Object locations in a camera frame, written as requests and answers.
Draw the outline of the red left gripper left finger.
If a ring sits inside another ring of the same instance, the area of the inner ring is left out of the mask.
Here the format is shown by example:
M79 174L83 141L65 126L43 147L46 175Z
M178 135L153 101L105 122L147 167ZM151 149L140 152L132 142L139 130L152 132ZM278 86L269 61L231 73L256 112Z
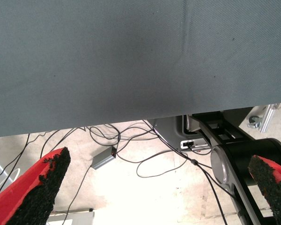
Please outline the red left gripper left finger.
M0 225L44 225L71 157L68 148L54 150L0 193Z

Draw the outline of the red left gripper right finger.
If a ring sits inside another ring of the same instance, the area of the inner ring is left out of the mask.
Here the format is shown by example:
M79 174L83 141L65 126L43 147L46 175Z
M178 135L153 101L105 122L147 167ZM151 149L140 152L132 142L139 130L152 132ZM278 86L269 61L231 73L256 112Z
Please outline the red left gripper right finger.
M264 157L251 157L248 170L281 225L281 165Z

